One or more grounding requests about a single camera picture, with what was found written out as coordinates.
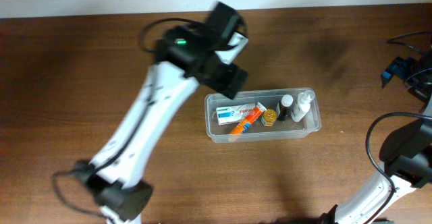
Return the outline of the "small jar gold lid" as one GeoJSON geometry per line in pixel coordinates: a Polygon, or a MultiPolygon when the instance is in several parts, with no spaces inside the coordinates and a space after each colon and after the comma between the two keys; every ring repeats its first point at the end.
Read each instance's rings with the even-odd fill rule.
{"type": "Polygon", "coordinates": [[[261,122],[266,127],[271,127],[276,120],[277,113],[273,109],[266,110],[261,117],[261,122]]]}

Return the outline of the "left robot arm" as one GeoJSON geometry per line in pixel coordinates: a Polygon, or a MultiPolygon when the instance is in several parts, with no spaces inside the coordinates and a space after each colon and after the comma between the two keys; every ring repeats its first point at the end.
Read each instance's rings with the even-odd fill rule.
{"type": "Polygon", "coordinates": [[[199,86],[235,98],[248,74],[234,61],[247,43],[246,22],[224,3],[203,22],[177,19],[156,41],[146,80],[114,135],[91,160],[74,167],[106,222],[141,221],[153,192],[142,177],[156,143],[199,86]]]}

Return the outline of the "white Panadol box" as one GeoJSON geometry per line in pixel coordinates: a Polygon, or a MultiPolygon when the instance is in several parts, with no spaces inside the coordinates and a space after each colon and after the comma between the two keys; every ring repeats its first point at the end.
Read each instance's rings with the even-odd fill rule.
{"type": "Polygon", "coordinates": [[[241,122],[251,112],[260,116],[266,108],[260,104],[249,103],[245,105],[234,105],[216,108],[217,122],[219,125],[241,122]]]}

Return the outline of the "orange tube white cap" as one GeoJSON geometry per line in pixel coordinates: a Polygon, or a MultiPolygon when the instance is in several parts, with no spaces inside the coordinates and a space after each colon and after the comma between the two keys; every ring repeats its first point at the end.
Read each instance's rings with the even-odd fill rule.
{"type": "Polygon", "coordinates": [[[230,134],[243,134],[262,114],[264,110],[256,106],[231,132],[230,134]]]}

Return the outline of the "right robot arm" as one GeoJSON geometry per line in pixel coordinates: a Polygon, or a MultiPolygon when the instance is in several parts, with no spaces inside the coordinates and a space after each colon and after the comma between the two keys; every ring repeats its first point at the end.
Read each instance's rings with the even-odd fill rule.
{"type": "Polygon", "coordinates": [[[375,223],[395,201],[431,183],[431,53],[419,60],[395,58],[382,73],[382,84],[386,85],[393,76],[402,79],[410,94],[425,103],[424,111],[388,113],[371,124],[365,139],[369,157],[371,134],[380,121],[413,118],[385,139],[379,161],[372,163],[376,171],[367,183],[347,202],[322,214],[319,223],[375,223]]]}

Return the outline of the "white plastic bottle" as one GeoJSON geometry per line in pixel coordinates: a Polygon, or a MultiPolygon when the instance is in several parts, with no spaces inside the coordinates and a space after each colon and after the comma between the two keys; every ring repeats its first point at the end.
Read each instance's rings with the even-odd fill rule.
{"type": "Polygon", "coordinates": [[[301,92],[294,101],[290,111],[291,118],[294,122],[299,122],[310,110],[311,102],[315,99],[315,93],[312,90],[301,92]]]}

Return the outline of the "dark bottle white cap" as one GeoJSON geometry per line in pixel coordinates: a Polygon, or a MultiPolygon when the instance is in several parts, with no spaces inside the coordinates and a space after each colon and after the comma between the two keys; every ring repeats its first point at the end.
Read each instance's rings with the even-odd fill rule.
{"type": "Polygon", "coordinates": [[[290,112],[290,108],[294,102],[294,98],[290,94],[285,94],[276,106],[277,120],[285,121],[290,112]]]}

